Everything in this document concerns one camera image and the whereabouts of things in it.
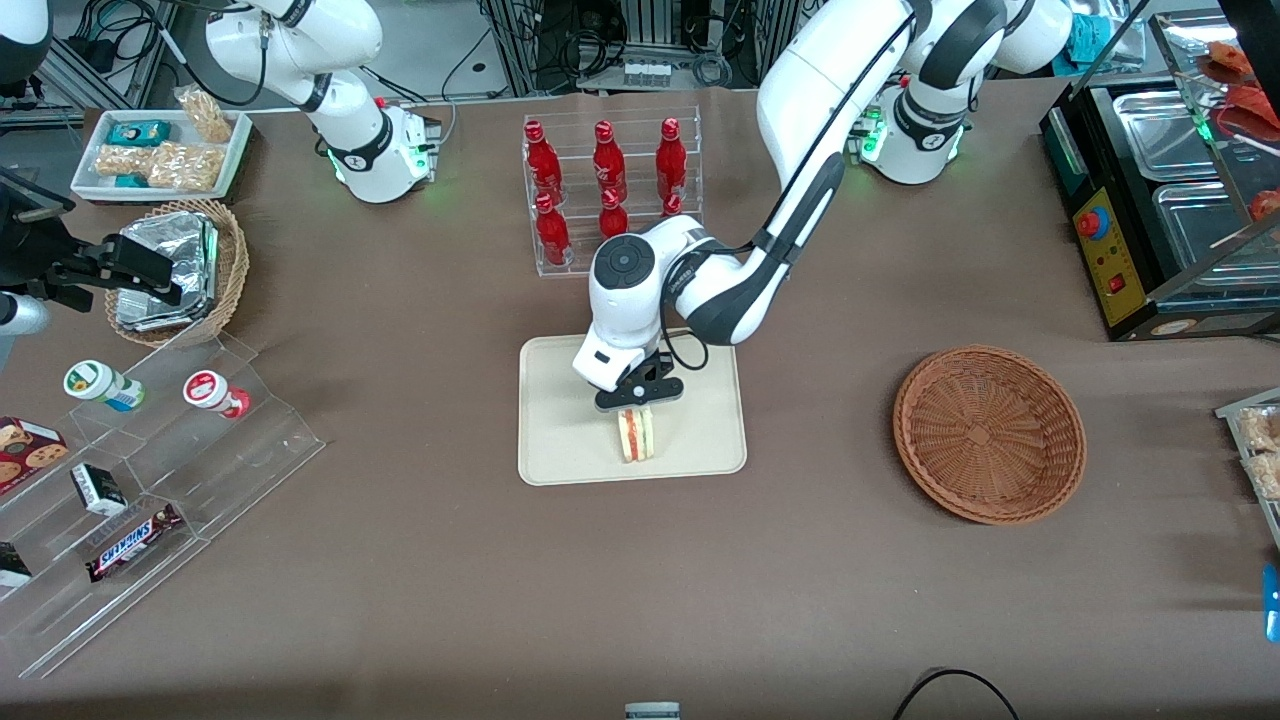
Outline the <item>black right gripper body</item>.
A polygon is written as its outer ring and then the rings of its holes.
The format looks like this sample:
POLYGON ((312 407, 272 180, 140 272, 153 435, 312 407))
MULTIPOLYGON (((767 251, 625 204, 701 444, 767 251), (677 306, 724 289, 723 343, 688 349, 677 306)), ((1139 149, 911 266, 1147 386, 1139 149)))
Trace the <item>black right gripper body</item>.
POLYGON ((115 269, 120 234, 109 234, 100 243, 77 241, 73 249, 52 259, 42 273, 42 299, 55 304, 91 304, 86 286, 101 290, 125 288, 125 274, 115 269))

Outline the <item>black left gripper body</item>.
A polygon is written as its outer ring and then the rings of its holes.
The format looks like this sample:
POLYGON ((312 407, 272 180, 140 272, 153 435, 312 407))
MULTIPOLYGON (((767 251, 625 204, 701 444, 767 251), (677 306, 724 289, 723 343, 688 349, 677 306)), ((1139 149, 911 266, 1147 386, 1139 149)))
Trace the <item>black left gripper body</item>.
POLYGON ((676 366, 675 352, 653 354, 623 377, 616 389, 598 391, 594 397, 595 410, 620 413, 681 398, 685 384, 673 375, 676 366))

